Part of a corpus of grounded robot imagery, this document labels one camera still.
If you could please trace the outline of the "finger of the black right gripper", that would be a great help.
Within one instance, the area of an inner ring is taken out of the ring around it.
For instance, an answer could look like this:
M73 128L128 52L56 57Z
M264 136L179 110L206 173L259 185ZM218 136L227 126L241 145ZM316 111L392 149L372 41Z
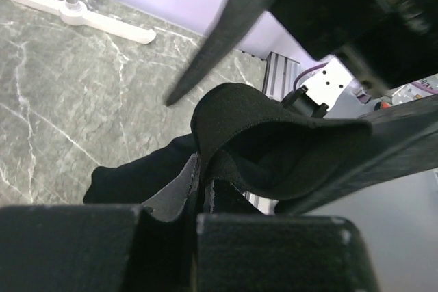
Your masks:
M227 0L198 52L169 89L166 106L176 104L193 90L240 43L274 1Z
M437 95L368 113L363 151L308 196L280 201L276 214L303 214L366 187L437 167Z

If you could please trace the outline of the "black underwear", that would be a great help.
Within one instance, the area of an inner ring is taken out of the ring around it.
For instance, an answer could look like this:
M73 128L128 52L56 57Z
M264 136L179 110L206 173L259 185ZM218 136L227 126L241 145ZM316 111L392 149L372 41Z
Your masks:
M231 183L280 201L317 190L372 136L361 119L310 118L259 90L224 83L196 106L191 131L116 168L99 166L86 204L139 204L177 178L192 155L200 181Z

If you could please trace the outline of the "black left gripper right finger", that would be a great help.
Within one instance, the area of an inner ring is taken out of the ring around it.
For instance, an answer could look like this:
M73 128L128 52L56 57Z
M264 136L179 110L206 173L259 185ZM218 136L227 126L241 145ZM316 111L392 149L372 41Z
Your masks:
M205 188L197 291L377 291L356 226L334 216L264 215L232 184Z

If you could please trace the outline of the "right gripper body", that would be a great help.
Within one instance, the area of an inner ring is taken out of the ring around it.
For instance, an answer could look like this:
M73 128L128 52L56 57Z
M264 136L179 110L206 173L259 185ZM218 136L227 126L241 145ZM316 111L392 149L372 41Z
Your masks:
M276 0L270 12L313 59L336 56L369 88L437 72L437 0Z

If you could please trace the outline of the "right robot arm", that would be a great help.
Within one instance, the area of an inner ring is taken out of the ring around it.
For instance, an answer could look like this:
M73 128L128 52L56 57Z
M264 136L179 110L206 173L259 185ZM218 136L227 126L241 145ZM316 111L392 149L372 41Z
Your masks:
M165 98L193 90L271 13L315 60L332 60L279 100L226 83L198 103L191 130L200 184L232 184L301 214L360 189L437 167L437 97L328 119L356 79L373 97L437 72L437 0L227 0Z

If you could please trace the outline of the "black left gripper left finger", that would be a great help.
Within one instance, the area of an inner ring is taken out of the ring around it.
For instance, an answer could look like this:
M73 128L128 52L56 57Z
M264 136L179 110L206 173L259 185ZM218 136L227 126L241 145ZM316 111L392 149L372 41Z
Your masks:
M2 291L180 291L190 285L198 157L140 204L1 209Z

